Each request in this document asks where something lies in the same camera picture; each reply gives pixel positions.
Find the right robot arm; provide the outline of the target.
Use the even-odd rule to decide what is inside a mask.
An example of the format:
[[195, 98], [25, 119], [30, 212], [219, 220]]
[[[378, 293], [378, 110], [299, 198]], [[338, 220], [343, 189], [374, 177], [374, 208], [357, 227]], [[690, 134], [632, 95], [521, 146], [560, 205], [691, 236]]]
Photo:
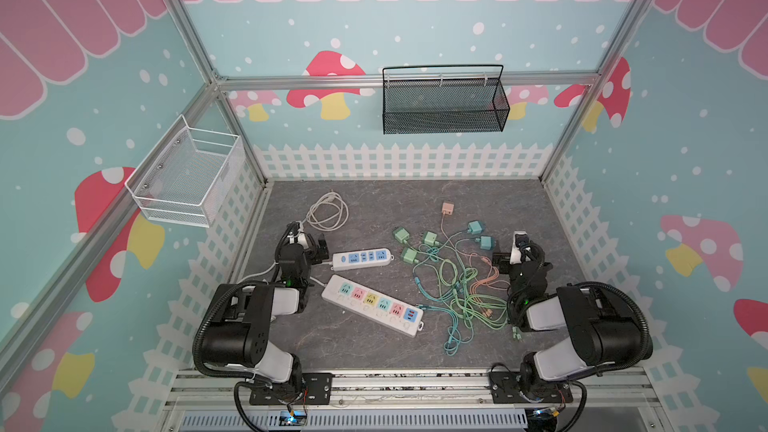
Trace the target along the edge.
[[650, 325], [636, 302], [619, 288], [597, 281], [568, 283], [547, 291], [553, 264], [526, 235], [508, 253], [493, 256], [510, 278], [508, 323], [519, 332], [565, 330], [557, 344], [523, 358], [516, 381], [530, 402], [558, 397], [567, 385], [633, 367], [653, 354]]

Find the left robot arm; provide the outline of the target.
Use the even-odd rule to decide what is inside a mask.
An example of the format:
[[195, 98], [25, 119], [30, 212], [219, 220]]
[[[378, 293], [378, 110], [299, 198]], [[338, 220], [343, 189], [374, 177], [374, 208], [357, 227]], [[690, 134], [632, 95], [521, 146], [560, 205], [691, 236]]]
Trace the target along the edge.
[[302, 313], [311, 287], [311, 267], [329, 257], [327, 243], [279, 247], [278, 278], [254, 278], [216, 289], [195, 333], [194, 366], [209, 377], [239, 378], [242, 386], [262, 389], [288, 402], [307, 390], [300, 359], [269, 339], [272, 320]]

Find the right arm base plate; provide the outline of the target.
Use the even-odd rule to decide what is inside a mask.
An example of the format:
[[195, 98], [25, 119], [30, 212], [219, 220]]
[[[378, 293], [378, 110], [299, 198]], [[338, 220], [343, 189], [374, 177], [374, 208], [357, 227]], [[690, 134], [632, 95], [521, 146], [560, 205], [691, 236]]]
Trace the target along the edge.
[[546, 382], [536, 375], [506, 369], [488, 372], [489, 388], [494, 404], [570, 404], [571, 389], [564, 382]]

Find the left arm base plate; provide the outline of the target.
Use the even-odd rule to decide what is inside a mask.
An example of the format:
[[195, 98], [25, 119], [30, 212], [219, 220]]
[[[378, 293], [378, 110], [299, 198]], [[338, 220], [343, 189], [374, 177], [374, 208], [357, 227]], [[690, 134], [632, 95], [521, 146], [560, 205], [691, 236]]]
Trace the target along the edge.
[[304, 373], [300, 380], [274, 383], [271, 388], [259, 385], [250, 392], [248, 403], [252, 406], [329, 405], [333, 378], [331, 373]]

